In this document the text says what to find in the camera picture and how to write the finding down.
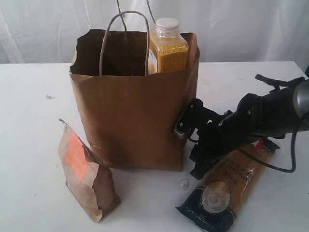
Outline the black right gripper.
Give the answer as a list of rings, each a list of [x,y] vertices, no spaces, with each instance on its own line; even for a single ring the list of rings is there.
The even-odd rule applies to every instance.
[[[231,145],[218,129],[218,122],[208,119],[197,129],[198,141],[194,145],[190,159],[195,163],[190,175],[202,179],[224,156]]]

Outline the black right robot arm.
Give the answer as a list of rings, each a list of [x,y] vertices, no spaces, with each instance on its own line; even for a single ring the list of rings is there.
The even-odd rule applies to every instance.
[[[195,163],[191,176],[200,180],[207,171],[234,150],[273,170],[293,173],[296,169],[295,141],[299,131],[309,129],[309,81],[304,77],[285,82],[255,77],[270,86],[268,94],[246,94],[234,112],[220,115],[193,99],[188,108],[193,111],[193,128],[198,141],[189,158]],[[284,169],[254,158],[245,146],[268,137],[282,139],[291,134],[291,168]]]

